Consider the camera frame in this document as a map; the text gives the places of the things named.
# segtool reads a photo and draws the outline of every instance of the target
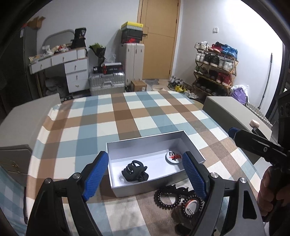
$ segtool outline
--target white plastic bag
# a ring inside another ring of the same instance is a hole
[[[234,89],[237,89],[237,88],[242,88],[242,89],[243,89],[243,91],[245,92],[246,96],[248,97],[248,102],[250,102],[250,101],[249,101],[248,91],[247,91],[248,88],[249,88],[249,85],[247,85],[247,87],[245,87],[245,86],[242,85],[242,84],[234,85],[234,86],[231,87],[231,89],[230,89],[231,93],[234,92]]]

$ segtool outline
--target silver suitcase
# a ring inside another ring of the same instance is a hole
[[[123,93],[125,91],[125,74],[91,74],[89,77],[90,93],[92,96],[100,94]]]

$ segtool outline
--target white suitcase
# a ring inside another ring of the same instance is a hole
[[[142,80],[144,62],[144,44],[124,43],[120,45],[119,61],[125,72],[126,85],[131,81]]]

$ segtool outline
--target metal screw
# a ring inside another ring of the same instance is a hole
[[[52,181],[51,178],[46,178],[46,179],[44,180],[44,182],[45,182],[46,184],[49,184],[51,181]]]
[[[215,172],[212,172],[212,173],[211,173],[211,177],[213,177],[213,178],[215,178],[215,179],[216,179],[216,178],[218,177],[218,174],[217,174],[217,173],[215,173]]]
[[[79,177],[81,177],[80,173],[74,173],[72,176],[74,179],[78,179]]]
[[[245,184],[245,183],[247,182],[247,180],[246,180],[244,177],[241,177],[241,178],[240,178],[240,181],[241,181],[243,184]]]

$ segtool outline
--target shoe rack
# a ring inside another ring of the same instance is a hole
[[[207,77],[204,76],[204,75],[200,75],[200,74],[195,73],[195,72],[193,73],[196,79],[198,79],[198,77],[201,77],[201,78],[204,78],[204,79],[206,79],[206,80],[208,80],[208,81],[211,81],[212,83],[215,83],[215,84],[217,84],[217,85],[219,85],[219,86],[225,88],[226,91],[227,91],[227,94],[229,95],[229,93],[230,93],[230,88],[233,86],[233,81],[234,81],[234,79],[235,79],[236,76],[237,76],[237,65],[238,65],[239,62],[238,62],[237,60],[235,60],[234,57],[231,57],[231,56],[228,56],[228,55],[224,55],[224,54],[222,54],[222,53],[218,53],[218,52],[206,51],[206,50],[201,50],[201,49],[197,49],[197,52],[198,52],[198,53],[203,53],[203,54],[208,54],[208,53],[210,53],[210,54],[212,54],[212,55],[218,55],[219,57],[222,57],[223,59],[230,59],[230,60],[232,60],[232,61],[234,62],[234,63],[233,63],[233,64],[234,64],[234,68],[233,68],[233,70],[232,70],[231,72],[228,72],[228,71],[226,71],[226,70],[224,70],[224,69],[220,69],[220,68],[218,68],[218,67],[214,67],[214,66],[211,66],[211,65],[207,65],[207,64],[205,64],[205,63],[203,63],[203,62],[195,61],[195,63],[196,63],[197,66],[203,66],[203,65],[209,66],[208,71],[209,71],[209,70],[216,70],[217,72],[223,72],[223,73],[225,73],[225,74],[229,74],[229,75],[231,76],[231,82],[230,82],[230,84],[229,84],[228,86],[225,86],[225,85],[220,84],[220,83],[218,83],[218,82],[216,82],[216,81],[214,81],[214,80],[211,80],[211,79],[207,78]],[[202,91],[202,92],[204,92],[204,93],[206,93],[208,96],[211,96],[211,94],[209,94],[209,93],[207,93],[207,92],[205,92],[205,91],[203,91],[203,90],[201,90],[201,89],[199,89],[199,88],[197,88],[197,89],[200,90],[200,91]]]

